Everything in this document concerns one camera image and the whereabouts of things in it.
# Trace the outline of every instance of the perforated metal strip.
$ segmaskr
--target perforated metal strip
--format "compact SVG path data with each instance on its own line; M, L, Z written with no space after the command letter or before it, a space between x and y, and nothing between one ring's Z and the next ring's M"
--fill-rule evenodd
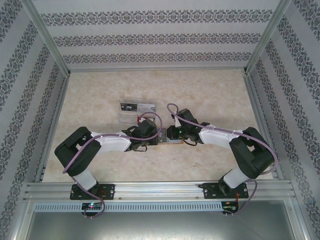
M108 202L105 212L211 212L222 211L220 201L205 202ZM35 205L35 212L81 212L82 203L44 202Z

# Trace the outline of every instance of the patterned wallpaper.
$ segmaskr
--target patterned wallpaper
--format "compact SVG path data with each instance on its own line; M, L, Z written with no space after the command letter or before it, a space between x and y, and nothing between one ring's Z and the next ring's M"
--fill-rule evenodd
M68 67L94 70L245 67L278 2L35 0L34 4Z
M0 240L33 182L65 77L18 0L0 3Z
M294 0L251 73L286 179L320 239L319 2Z

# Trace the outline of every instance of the enclosure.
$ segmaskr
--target enclosure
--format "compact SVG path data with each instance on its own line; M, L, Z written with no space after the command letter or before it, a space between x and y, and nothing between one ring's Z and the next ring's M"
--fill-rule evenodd
M0 5L0 239L320 239L319 0ZM156 101L164 127L175 124L168 103L199 123L254 127L279 166L226 217L198 186L237 167L230 150L100 153L89 169L115 185L113 200L85 219L91 201L70 200L54 150L82 126L128 128L120 99Z

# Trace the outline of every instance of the black bracket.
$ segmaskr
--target black bracket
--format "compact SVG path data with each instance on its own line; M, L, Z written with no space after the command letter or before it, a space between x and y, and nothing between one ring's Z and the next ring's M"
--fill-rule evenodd
M113 200L115 196L114 184L99 184L97 193L94 194L103 200ZM73 184L70 193L71 200L97 200L89 194L82 191L77 184Z
M247 185L241 183L236 188L232 189L227 195L219 189L218 182L205 182L198 185L199 188L203 189L204 199L247 199L249 197Z

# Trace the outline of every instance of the beige floor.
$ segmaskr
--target beige floor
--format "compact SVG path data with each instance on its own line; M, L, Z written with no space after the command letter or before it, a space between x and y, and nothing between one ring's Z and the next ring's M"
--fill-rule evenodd
M257 127L240 70L72 73L46 166L44 182L71 182L54 149L81 126L115 133L119 98L157 100L165 126L173 125L167 103L188 108L199 122L242 130ZM89 169L98 181L218 180L236 167L230 150L215 145L158 145L147 152L98 154Z

